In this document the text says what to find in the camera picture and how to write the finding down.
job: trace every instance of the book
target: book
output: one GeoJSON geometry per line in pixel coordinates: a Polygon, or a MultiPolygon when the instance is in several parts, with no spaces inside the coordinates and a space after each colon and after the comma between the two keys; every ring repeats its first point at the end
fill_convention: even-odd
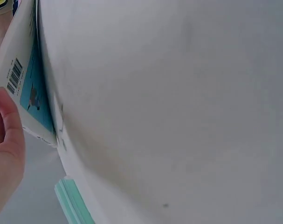
{"type": "Polygon", "coordinates": [[[16,103],[23,129],[56,147],[37,26],[38,0],[22,1],[0,47],[0,87],[16,103]]]}
{"type": "Polygon", "coordinates": [[[95,224],[73,179],[61,179],[55,193],[69,224],[95,224]]]}

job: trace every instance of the white surface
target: white surface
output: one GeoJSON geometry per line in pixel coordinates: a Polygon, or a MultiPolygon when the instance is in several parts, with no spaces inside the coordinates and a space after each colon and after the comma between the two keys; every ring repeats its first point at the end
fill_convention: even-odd
{"type": "Polygon", "coordinates": [[[58,153],[26,133],[25,174],[12,198],[0,214],[0,224],[68,223],[54,192],[65,176],[58,153]]]}
{"type": "Polygon", "coordinates": [[[97,224],[283,224],[283,0],[41,11],[60,156],[97,224]]]}

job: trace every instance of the gray floor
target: gray floor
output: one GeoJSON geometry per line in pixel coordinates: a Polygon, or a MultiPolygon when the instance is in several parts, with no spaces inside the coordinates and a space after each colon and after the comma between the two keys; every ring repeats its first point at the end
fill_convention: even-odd
{"type": "Polygon", "coordinates": [[[24,179],[0,214],[0,224],[64,224],[67,220],[54,192],[65,176],[55,149],[26,134],[24,179]]]}

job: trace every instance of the mint green book edge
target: mint green book edge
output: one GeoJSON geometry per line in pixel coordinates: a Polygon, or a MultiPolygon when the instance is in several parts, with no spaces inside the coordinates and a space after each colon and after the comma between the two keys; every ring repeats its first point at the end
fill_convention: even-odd
{"type": "Polygon", "coordinates": [[[74,180],[60,180],[55,185],[55,193],[69,224],[95,224],[74,180]]]}

